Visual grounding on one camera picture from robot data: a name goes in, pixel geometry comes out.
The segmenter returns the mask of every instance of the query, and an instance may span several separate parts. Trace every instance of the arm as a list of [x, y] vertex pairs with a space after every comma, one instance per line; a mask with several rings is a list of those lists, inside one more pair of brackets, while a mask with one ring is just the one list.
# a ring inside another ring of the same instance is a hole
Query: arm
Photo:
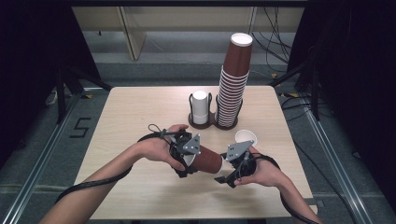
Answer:
[[[256, 148], [250, 147], [251, 153], [260, 153]], [[235, 180], [235, 185], [246, 185], [249, 183], [257, 183], [265, 187], [276, 187], [283, 196], [285, 202], [289, 207], [302, 215], [317, 223], [322, 223], [318, 216], [312, 211], [309, 205], [304, 200], [300, 191], [294, 186], [293, 182], [271, 162], [264, 160], [257, 160], [256, 171], [251, 176], [244, 176], [241, 180]], [[295, 223], [303, 223], [297, 218], [293, 218]]]
[[[187, 125], [174, 125], [170, 132], [187, 129]], [[130, 168], [141, 158], [151, 161], [164, 161], [178, 170], [184, 170], [183, 164], [169, 154], [169, 145], [160, 138], [150, 138], [125, 149], [119, 156], [89, 176], [84, 182], [101, 180], [116, 176]], [[40, 223], [85, 223], [99, 207], [115, 183], [78, 190], [64, 196], [43, 217]]]

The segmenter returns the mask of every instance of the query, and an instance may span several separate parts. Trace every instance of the floor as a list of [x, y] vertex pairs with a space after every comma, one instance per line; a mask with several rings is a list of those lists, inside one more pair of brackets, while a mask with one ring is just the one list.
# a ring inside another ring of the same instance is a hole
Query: floor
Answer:
[[[133, 61], [126, 48], [123, 33], [85, 32], [84, 35], [102, 79], [114, 86], [191, 83], [182, 80], [186, 75], [207, 77], [207, 80], [194, 79], [196, 85], [213, 83], [216, 85], [216, 81], [219, 83], [216, 80], [218, 74], [212, 78], [211, 73], [219, 71], [231, 36], [230, 33], [148, 33], [139, 59]], [[268, 42], [263, 37], [269, 38], [271, 34], [261, 36], [257, 33], [255, 36], [264, 46], [268, 46]], [[282, 41], [288, 46], [292, 45], [293, 38], [294, 34], [281, 34]], [[272, 43], [270, 49], [276, 55], [287, 59], [287, 54], [283, 53], [279, 45]], [[282, 76], [286, 66], [286, 63], [268, 54], [257, 42], [254, 42], [251, 80], [248, 84], [268, 84], [275, 76]], [[125, 77], [129, 76], [131, 69], [140, 69], [146, 72], [145, 76], [153, 79], [162, 80], [161, 76], [166, 76], [174, 82], [162, 83], [147, 77]], [[205, 71], [205, 74], [197, 75], [197, 69]], [[293, 84], [296, 78], [291, 78], [276, 87], [276, 92], [279, 94], [278, 99], [283, 106], [290, 133], [296, 141], [305, 174], [317, 200], [320, 218], [326, 223], [396, 223], [395, 214], [389, 208], [364, 164], [359, 161], [359, 155], [354, 154], [353, 146], [348, 142], [347, 136], [337, 123], [336, 116], [326, 106], [325, 101], [323, 99], [319, 101], [321, 120], [317, 122], [312, 118], [310, 107], [305, 106], [309, 105], [309, 98], [292, 97], [295, 93]], [[83, 82], [83, 84], [87, 88], [95, 87], [91, 83]], [[84, 157], [92, 130], [107, 97], [107, 93], [103, 91], [90, 89], [89, 92], [91, 93], [78, 99], [70, 95], [67, 101], [73, 112], [64, 127], [59, 127], [54, 122], [57, 119], [56, 104], [53, 104], [55, 94], [49, 96], [48, 108], [43, 111], [25, 138], [26, 147], [16, 150], [0, 171], [2, 220], [9, 215], [7, 211], [12, 211], [14, 208], [12, 206], [15, 205], [20, 211], [15, 213], [14, 218], [18, 223], [37, 222], [40, 216], [50, 209], [57, 195], [74, 184], [78, 163]], [[90, 127], [87, 137], [70, 138], [70, 135], [81, 134], [75, 130], [77, 122], [84, 122], [83, 124]], [[57, 129], [59, 136], [53, 136]], [[40, 175], [36, 181], [27, 183], [27, 180], [32, 179], [30, 177], [32, 170], [38, 169], [36, 165], [42, 158], [40, 155], [46, 154], [43, 152], [46, 152], [48, 157], [43, 161]], [[32, 186], [32, 190], [24, 189], [29, 185]], [[18, 201], [23, 191], [28, 200]], [[126, 221], [114, 220], [90, 221], [90, 223], [120, 222], [126, 223]], [[270, 218], [267, 222], [290, 223], [290, 219]]]

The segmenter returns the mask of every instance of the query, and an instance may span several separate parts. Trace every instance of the forearm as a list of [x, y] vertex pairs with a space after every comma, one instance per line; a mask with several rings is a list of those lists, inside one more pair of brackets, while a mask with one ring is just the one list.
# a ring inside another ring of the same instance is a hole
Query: forearm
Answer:
[[[137, 153], [138, 145], [123, 151], [84, 182], [107, 179], [129, 169], [141, 157]], [[40, 223], [85, 223], [99, 207], [103, 199], [116, 185], [116, 182], [82, 189], [64, 196], [57, 202]]]
[[[277, 187], [280, 191], [280, 194], [283, 197], [283, 200], [288, 204], [288, 206], [300, 214], [303, 217], [306, 217], [310, 220], [313, 220], [317, 223], [321, 223], [318, 216], [314, 213], [314, 211], [309, 207], [309, 205], [304, 200], [303, 196], [300, 194], [299, 190], [294, 186], [292, 181], [285, 177], [282, 180], [282, 183]], [[295, 223], [303, 223], [297, 218], [293, 218]]]

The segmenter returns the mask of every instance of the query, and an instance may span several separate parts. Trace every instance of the wooden table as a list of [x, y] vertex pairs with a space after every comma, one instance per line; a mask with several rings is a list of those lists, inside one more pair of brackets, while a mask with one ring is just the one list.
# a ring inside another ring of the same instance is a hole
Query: wooden table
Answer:
[[[141, 136], [150, 133], [149, 124], [161, 129], [188, 124], [189, 96], [211, 92], [219, 86], [117, 87], [107, 99], [76, 183], [120, 154]], [[258, 137], [256, 148], [276, 159], [282, 171], [295, 183], [303, 197], [313, 198], [303, 167], [292, 142], [276, 93], [269, 86], [247, 86], [244, 104], [235, 128], [223, 131], [210, 126], [201, 134], [201, 145], [218, 153], [234, 143], [237, 131], [248, 129]], [[211, 111], [216, 111], [215, 101]], [[250, 184], [235, 189], [219, 184], [207, 173], [179, 178], [162, 162], [138, 161], [132, 172], [108, 194], [92, 219], [200, 219], [288, 217], [276, 188]]]

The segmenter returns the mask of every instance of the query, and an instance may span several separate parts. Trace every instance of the hand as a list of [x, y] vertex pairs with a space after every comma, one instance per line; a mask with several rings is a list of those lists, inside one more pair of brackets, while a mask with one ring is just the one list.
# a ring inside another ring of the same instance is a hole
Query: hand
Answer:
[[[182, 129], [189, 128], [189, 125], [186, 124], [176, 124], [172, 125], [167, 131], [168, 132], [178, 132]], [[150, 138], [144, 140], [140, 143], [141, 144], [141, 156], [145, 157], [150, 161], [164, 161], [179, 171], [184, 171], [185, 168], [183, 164], [179, 161], [172, 158], [169, 154], [169, 143], [170, 143], [169, 136], [165, 136], [165, 139], [161, 138]]]
[[[254, 157], [260, 156], [260, 152], [255, 147], [250, 147], [248, 150]], [[241, 179], [235, 180], [234, 183], [236, 186], [257, 183], [265, 187], [278, 187], [283, 178], [286, 177], [285, 174], [269, 161], [258, 159], [256, 163], [256, 171], [254, 174], [243, 176]]]

